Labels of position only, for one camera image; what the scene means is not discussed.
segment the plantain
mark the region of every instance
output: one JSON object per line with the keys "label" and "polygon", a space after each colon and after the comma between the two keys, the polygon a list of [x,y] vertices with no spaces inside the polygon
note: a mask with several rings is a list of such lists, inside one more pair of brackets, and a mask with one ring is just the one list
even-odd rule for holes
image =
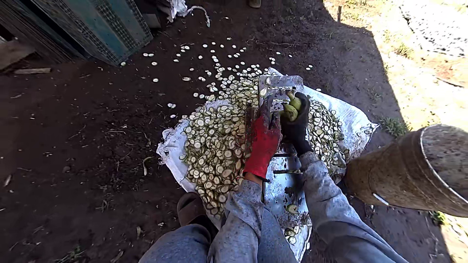
{"label": "plantain", "polygon": [[296,110],[299,110],[300,109],[300,106],[301,106],[301,102],[300,102],[300,99],[299,98],[296,98],[294,96],[294,93],[292,93],[291,91],[286,91],[286,95],[289,97],[289,99],[291,100],[289,102],[290,105],[292,105],[293,107],[296,108]]}
{"label": "plantain", "polygon": [[285,102],[283,102],[282,104],[283,104],[283,109],[284,109],[283,116],[285,116],[291,122],[295,121],[297,118],[297,115],[299,114],[296,108]]}

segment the wooden plank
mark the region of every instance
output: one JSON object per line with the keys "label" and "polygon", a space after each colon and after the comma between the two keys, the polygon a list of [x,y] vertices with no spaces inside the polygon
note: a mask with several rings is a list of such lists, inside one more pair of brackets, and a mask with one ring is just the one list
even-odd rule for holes
{"label": "wooden plank", "polygon": [[43,67],[43,68],[27,68],[27,69],[18,69],[15,70],[15,74],[37,74],[37,73],[49,73],[51,68]]}
{"label": "wooden plank", "polygon": [[34,52],[34,48],[22,44],[17,40],[0,44],[0,70],[20,61]]}

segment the gloved hand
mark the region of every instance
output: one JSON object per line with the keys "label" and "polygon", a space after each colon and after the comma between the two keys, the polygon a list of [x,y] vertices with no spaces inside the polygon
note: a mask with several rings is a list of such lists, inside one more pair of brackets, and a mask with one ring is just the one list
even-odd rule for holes
{"label": "gloved hand", "polygon": [[270,95],[260,106],[260,117],[255,120],[253,125],[252,153],[244,167],[244,173],[253,173],[264,181],[266,181],[266,171],[270,160],[278,150],[282,138],[279,113],[273,114],[270,119],[272,102],[273,96]]}
{"label": "gloved hand", "polygon": [[281,118],[281,132],[285,139],[292,143],[299,157],[306,152],[312,151],[312,147],[309,142],[306,141],[310,101],[307,96],[301,92],[296,92],[294,96],[299,98],[301,102],[301,107],[298,110],[299,114],[297,119],[293,122],[288,121],[286,118]]}

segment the gray sleeve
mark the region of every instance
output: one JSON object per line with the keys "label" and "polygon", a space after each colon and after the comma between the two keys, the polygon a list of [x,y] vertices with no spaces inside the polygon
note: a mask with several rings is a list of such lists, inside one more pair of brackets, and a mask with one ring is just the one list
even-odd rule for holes
{"label": "gray sleeve", "polygon": [[312,152],[300,157],[304,192],[314,230],[338,263],[407,263],[368,227]]}
{"label": "gray sleeve", "polygon": [[243,180],[237,192],[226,201],[226,223],[214,238],[208,262],[257,262],[258,241],[262,226],[262,188]]}

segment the metal slicer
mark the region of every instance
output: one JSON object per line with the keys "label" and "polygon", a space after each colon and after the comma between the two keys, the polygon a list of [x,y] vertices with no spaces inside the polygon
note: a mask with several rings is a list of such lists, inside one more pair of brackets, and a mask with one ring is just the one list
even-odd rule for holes
{"label": "metal slicer", "polygon": [[[271,112],[281,111],[281,103],[289,102],[285,91],[303,92],[304,84],[300,76],[259,76],[258,105],[262,105],[268,95],[273,95]],[[246,142],[251,145],[252,123],[258,117],[258,108],[252,108],[246,115]],[[302,173],[296,151],[287,140],[280,142],[276,154],[268,166],[266,179],[263,183],[263,199],[265,207],[278,219],[281,228],[310,224],[304,191],[302,189]],[[289,204],[298,206],[298,214],[286,211]]]}

